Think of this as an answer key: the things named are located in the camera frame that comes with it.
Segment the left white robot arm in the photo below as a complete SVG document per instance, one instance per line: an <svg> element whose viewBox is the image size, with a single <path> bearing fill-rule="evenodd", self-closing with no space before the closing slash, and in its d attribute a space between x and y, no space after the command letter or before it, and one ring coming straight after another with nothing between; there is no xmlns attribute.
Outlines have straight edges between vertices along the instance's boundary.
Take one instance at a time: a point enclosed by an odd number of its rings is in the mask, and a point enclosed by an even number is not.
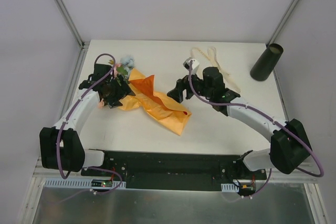
<svg viewBox="0 0 336 224"><path fill-rule="evenodd" d="M111 164L104 152L85 149L80 132L99 103L109 108L122 106L121 100L133 95L129 82L121 74L114 74L111 65L94 64L93 73L78 88L72 105L52 127L44 127L39 134L43 168L79 172L91 167L99 176L110 173Z"/></svg>

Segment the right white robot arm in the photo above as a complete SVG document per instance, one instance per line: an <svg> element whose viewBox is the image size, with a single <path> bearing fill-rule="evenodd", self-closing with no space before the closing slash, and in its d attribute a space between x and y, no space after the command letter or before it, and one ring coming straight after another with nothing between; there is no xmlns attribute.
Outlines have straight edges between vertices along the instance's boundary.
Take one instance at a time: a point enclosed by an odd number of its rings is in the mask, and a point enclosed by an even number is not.
<svg viewBox="0 0 336 224"><path fill-rule="evenodd" d="M311 146L302 123L296 119L275 119L253 109L238 93L227 88L216 67L176 81L167 96L178 103L192 96L204 98L214 110L241 121L269 141L270 147L262 151L248 151L239 158L236 173L242 179L250 178L256 170L276 168L290 174L311 155Z"/></svg>

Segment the orange paper flower wrapping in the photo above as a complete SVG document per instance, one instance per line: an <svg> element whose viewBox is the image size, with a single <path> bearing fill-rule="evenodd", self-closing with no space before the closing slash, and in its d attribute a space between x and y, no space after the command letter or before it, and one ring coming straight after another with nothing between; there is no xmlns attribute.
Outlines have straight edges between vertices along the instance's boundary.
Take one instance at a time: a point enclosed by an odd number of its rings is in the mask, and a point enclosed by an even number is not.
<svg viewBox="0 0 336 224"><path fill-rule="evenodd" d="M192 113L165 93L155 91L154 77L146 77L136 68L131 70L130 88L135 95L123 98L119 109L131 111L142 107L152 119L175 134L182 135Z"/></svg>

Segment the artificial flower bunch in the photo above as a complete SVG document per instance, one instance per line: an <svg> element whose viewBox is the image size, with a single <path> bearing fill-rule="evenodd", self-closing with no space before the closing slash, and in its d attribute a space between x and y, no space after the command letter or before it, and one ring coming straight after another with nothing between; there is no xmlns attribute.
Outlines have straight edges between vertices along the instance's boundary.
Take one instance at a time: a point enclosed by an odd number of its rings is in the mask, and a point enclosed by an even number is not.
<svg viewBox="0 0 336 224"><path fill-rule="evenodd" d="M126 57L122 57L119 63L116 63L114 60L110 60L109 64L114 66L113 71L112 71L112 77L108 77L107 80L104 81L104 83L103 82L101 83L101 93L100 93L101 100L98 103L99 108L104 107L103 101L102 101L103 85L108 84L116 76L124 76L124 78L127 79L129 82L131 70L134 68L134 58L132 56L126 56Z"/></svg>

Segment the cream printed ribbon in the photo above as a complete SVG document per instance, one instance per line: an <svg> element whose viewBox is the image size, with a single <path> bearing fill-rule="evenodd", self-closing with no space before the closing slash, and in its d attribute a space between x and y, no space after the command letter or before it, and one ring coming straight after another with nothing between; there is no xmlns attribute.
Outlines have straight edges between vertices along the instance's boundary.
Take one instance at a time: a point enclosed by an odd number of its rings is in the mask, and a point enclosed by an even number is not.
<svg viewBox="0 0 336 224"><path fill-rule="evenodd" d="M217 67L220 73L223 75L224 80L229 85L231 89L233 89L238 94L241 93L240 87L236 84L234 79L232 78L232 75L227 72L225 69L223 69L217 59L217 50L215 47L208 47L207 53L205 53L203 50L201 50L198 47L192 47L190 49L190 55L192 58L196 59L196 54L202 55L208 62L211 63L213 67Z"/></svg>

